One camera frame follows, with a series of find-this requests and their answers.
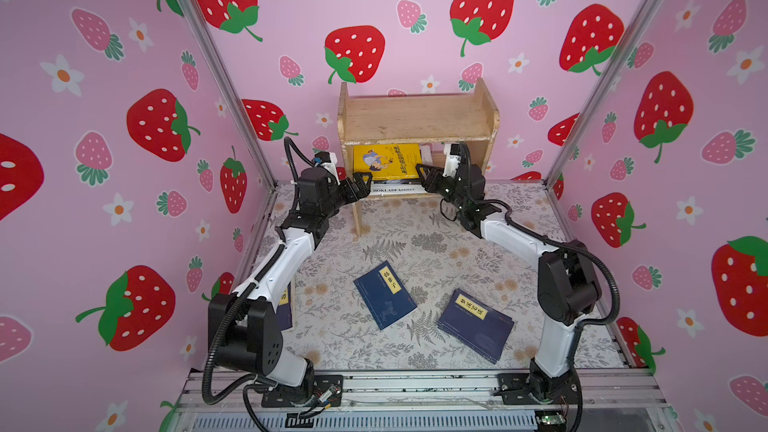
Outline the white hardcover book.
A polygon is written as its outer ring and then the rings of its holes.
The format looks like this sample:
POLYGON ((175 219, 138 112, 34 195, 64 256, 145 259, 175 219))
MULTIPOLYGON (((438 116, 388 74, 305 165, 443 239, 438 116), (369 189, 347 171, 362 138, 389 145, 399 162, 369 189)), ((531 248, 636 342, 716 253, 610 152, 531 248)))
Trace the white hardcover book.
POLYGON ((426 194, 418 180, 374 181, 370 186, 370 197, 426 194))

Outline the yellow cartoon cover book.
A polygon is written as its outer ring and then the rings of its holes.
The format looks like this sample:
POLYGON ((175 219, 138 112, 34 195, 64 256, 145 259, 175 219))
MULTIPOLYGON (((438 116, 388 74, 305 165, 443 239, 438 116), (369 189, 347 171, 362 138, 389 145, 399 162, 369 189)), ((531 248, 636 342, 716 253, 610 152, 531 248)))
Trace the yellow cartoon cover book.
POLYGON ((415 143, 357 145, 353 150, 354 171, 371 173, 378 182, 415 180, 421 162, 421 148, 415 143))

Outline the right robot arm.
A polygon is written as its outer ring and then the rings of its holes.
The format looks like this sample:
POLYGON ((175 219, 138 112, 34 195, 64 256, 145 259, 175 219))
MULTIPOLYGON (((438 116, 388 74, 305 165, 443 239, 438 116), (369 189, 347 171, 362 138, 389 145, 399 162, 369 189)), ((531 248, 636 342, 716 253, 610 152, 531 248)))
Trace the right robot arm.
POLYGON ((451 171, 418 164, 416 171, 426 192, 456 209, 465 230, 536 269, 536 297, 545 319, 537 355, 520 390, 539 403, 553 401, 568 388, 577 390, 574 357, 581 323, 602 295, 583 245, 552 240, 515 222, 510 205, 484 197, 485 179, 474 164, 460 161, 451 171))

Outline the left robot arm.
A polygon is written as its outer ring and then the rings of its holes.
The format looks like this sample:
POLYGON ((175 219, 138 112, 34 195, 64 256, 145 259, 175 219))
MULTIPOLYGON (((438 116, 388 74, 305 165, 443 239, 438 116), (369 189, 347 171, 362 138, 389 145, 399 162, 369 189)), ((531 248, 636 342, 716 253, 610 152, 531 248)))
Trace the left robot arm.
POLYGON ((368 197, 371 184, 369 172, 355 172, 339 181, 325 166, 307 168, 295 180, 294 204, 276 228, 278 241, 270 255, 231 293, 216 295, 208 306, 205 403, 216 404, 257 379, 309 393, 313 367, 283 350, 276 311, 283 292, 327 232, 330 218, 368 197))

